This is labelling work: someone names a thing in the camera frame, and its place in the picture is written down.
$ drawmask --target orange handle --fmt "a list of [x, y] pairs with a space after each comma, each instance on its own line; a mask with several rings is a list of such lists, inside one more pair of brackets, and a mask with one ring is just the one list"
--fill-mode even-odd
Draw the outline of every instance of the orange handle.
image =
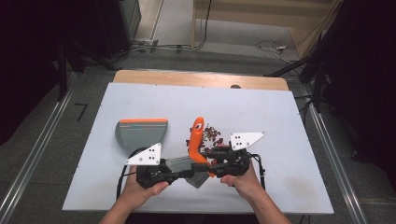
[[210, 163], [198, 152], [198, 148], [201, 145], [202, 135], [204, 133], [204, 118], [198, 117], [191, 128], [190, 142], [189, 142], [189, 156], [190, 158], [198, 163]]

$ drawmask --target wire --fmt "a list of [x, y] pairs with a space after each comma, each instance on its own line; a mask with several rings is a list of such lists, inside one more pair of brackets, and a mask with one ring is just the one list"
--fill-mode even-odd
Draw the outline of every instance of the wire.
[[327, 14], [327, 17], [326, 17], [322, 22], [320, 22], [317, 26], [315, 26], [315, 28], [312, 29], [312, 31], [309, 33], [308, 36], [305, 37], [305, 39], [304, 39], [303, 41], [301, 41], [300, 43], [294, 45], [294, 47], [297, 47], [297, 46], [303, 44], [303, 43], [305, 42], [305, 40], [308, 39], [308, 37], [311, 36], [311, 35], [314, 33], [314, 31], [315, 31], [320, 25], [322, 25], [324, 22], [326, 22], [326, 20], [328, 20], [328, 19], [330, 18], [331, 14], [332, 14], [332, 11], [334, 10], [334, 8], [335, 8], [336, 6], [337, 6], [337, 4], [334, 4], [334, 5], [332, 6], [332, 9], [330, 9], [329, 14]]
[[[141, 152], [141, 151], [144, 151], [144, 150], [146, 150], [146, 149], [147, 149], [146, 147], [138, 148], [137, 150], [133, 151], [133, 152], [131, 153], [131, 155], [129, 155], [128, 159], [132, 158], [132, 157], [133, 157], [134, 155], [136, 155], [137, 153], [139, 153], [139, 152]], [[118, 198], [120, 197], [120, 195], [121, 195], [122, 179], [123, 179], [125, 176], [127, 176], [127, 175], [134, 175], [134, 174], [136, 174], [136, 172], [133, 172], [133, 173], [129, 173], [129, 174], [126, 175], [126, 174], [125, 174], [126, 167], [127, 167], [127, 165], [124, 165], [124, 166], [123, 166], [122, 172], [121, 172], [121, 176], [120, 176], [120, 178], [119, 178], [119, 184], [117, 185], [117, 199], [118, 199]]]
[[306, 108], [309, 107], [310, 104], [312, 104], [313, 101], [309, 100], [308, 102], [305, 103], [305, 105], [303, 106], [303, 108], [301, 108], [298, 112], [302, 112], [303, 110], [305, 110]]
[[205, 34], [204, 34], [204, 39], [201, 41], [201, 43], [198, 46], [194, 46], [193, 48], [190, 45], [157, 45], [157, 46], [148, 46], [148, 45], [143, 45], [136, 47], [134, 49], [128, 50], [129, 52], [133, 51], [140, 51], [142, 49], [176, 49], [176, 50], [199, 50], [201, 49], [207, 40], [207, 22], [209, 21], [209, 15], [210, 15], [210, 8], [212, 6], [212, 0], [209, 1], [209, 7], [207, 8], [206, 12], [206, 18], [205, 18]]
[[[116, 55], [119, 55], [119, 57], [116, 58], [116, 59], [114, 59], [114, 60], [111, 61], [111, 62], [108, 62], [108, 63], [109, 63], [109, 64], [114, 64], [114, 63], [118, 62], [118, 61], [121, 60], [123, 57], [125, 57], [126, 53], [128, 53], [128, 51], [125, 51], [125, 52], [123, 52], [123, 53], [121, 53], [121, 54], [116, 54]], [[84, 61], [84, 63], [87, 64], [87, 65], [90, 65], [90, 66], [101, 65], [101, 64], [99, 64], [99, 63], [93, 63], [93, 62], [89, 62], [89, 61]]]
[[[260, 44], [261, 44], [261, 43], [264, 43], [264, 42], [270, 42], [269, 49], [263, 49], [263, 48], [262, 48], [262, 46], [261, 46]], [[273, 52], [273, 54], [274, 54], [279, 60], [281, 60], [282, 62], [286, 63], [286, 66], [287, 66], [288, 64], [296, 63], [296, 62], [302, 62], [304, 65], [312, 66], [311, 64], [306, 63], [306, 61], [308, 61], [309, 58], [308, 58], [308, 59], [305, 59], [305, 60], [297, 60], [297, 61], [288, 61], [288, 60], [285, 60], [284, 58], [282, 58], [280, 55], [282, 54], [282, 52], [283, 52], [283, 50], [284, 50], [285, 48], [282, 49], [282, 50], [278, 50], [278, 49], [274, 49], [274, 48], [273, 48], [273, 44], [274, 44], [274, 43], [279, 43], [279, 42], [285, 44], [285, 45], [280, 45], [280, 47], [285, 47], [285, 48], [287, 48], [287, 47], [289, 46], [289, 42], [288, 42], [288, 41], [282, 40], [282, 39], [277, 39], [277, 40], [262, 40], [262, 41], [256, 43], [256, 44], [255, 44], [255, 47], [256, 47], [256, 49], [259, 49], [259, 50], [262, 50], [262, 51], [271, 51], [271, 52]], [[295, 69], [293, 69], [293, 71], [297, 74], [297, 76], [300, 75], [300, 73], [297, 72]]]
[[[201, 8], [203, 8], [204, 7], [204, 0], [201, 0]], [[202, 17], [204, 16], [204, 11], [203, 10], [200, 10], [201, 11], [201, 16], [200, 16], [200, 34], [202, 33], [202, 27], [203, 27], [203, 25], [202, 25]]]
[[129, 173], [127, 175], [135, 175], [135, 174], [136, 174], [136, 172], [132, 172], [132, 173]]
[[294, 96], [294, 99], [301, 99], [301, 98], [312, 98], [314, 97], [313, 95], [303, 95], [303, 96]]
[[292, 74], [291, 71], [288, 71], [288, 74], [289, 74], [291, 77], [297, 77], [297, 76], [300, 75], [300, 73], [297, 72], [296, 69], [293, 69], [293, 71], [294, 71], [295, 74]]
[[265, 180], [264, 180], [265, 169], [262, 168], [262, 157], [259, 154], [251, 154], [249, 152], [247, 154], [250, 156], [250, 158], [253, 158], [259, 164], [260, 183], [262, 184], [262, 188], [265, 189]]

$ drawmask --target wooden board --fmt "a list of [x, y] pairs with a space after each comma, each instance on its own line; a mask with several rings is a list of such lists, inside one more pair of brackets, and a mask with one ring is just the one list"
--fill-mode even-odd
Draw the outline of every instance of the wooden board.
[[[313, 28], [331, 7], [332, 0], [217, 0], [209, 19], [296, 28]], [[205, 19], [209, 1], [195, 0], [196, 19]]]
[[184, 73], [156, 70], [121, 70], [115, 75], [114, 82], [222, 88], [231, 88], [232, 85], [238, 85], [242, 89], [250, 90], [288, 90], [286, 80], [280, 77], [249, 77], [219, 73]]

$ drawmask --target gray object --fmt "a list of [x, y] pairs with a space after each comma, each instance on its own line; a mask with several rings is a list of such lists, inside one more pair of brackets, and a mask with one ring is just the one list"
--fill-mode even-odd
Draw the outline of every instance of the gray object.
[[190, 156], [185, 156], [166, 160], [165, 163], [173, 173], [178, 173], [185, 170], [190, 170], [191, 164], [194, 163], [194, 161], [190, 158]]
[[186, 181], [187, 183], [198, 189], [206, 182], [208, 178], [209, 174], [207, 172], [198, 172], [195, 173], [192, 178], [186, 179]]
[[142, 14], [140, 12], [139, 1], [137, 0], [126, 0], [119, 1], [121, 15], [128, 35], [128, 41], [132, 44], [134, 37], [137, 33], [137, 28], [142, 20]]
[[161, 142], [167, 125], [167, 119], [122, 119], [116, 126], [117, 142], [131, 153], [141, 147], [151, 147]]

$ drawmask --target metal frame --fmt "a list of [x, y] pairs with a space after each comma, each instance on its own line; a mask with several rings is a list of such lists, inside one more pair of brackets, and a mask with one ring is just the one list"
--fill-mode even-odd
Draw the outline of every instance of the metal frame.
[[11, 218], [14, 209], [20, 200], [33, 172], [43, 155], [47, 143], [49, 142], [57, 124], [60, 120], [64, 110], [66, 109], [67, 103], [73, 93], [75, 84], [78, 81], [78, 76], [76, 73], [72, 73], [70, 76], [70, 89], [65, 94], [65, 97], [61, 102], [58, 102], [54, 107], [49, 120], [47, 121], [43, 131], [39, 135], [35, 145], [33, 146], [29, 156], [24, 162], [20, 172], [17, 174], [16, 178], [9, 187], [6, 197], [2, 201], [0, 207], [0, 223], [8, 223]]
[[[304, 94], [311, 94], [308, 88], [302, 86], [302, 89]], [[346, 201], [346, 206], [349, 210], [349, 214], [353, 220], [353, 223], [368, 223], [361, 208], [359, 199], [355, 193], [355, 190], [353, 189], [352, 184], [349, 181], [349, 177], [347, 176], [344, 165], [338, 157], [337, 151], [334, 147], [334, 144], [332, 143], [332, 139], [329, 135], [329, 132], [327, 131], [321, 114], [317, 113], [313, 105], [309, 106], [309, 111], [317, 127], [320, 139], [325, 148], [327, 157], [329, 158], [332, 170], [334, 171], [338, 186], [340, 187], [344, 200]]]

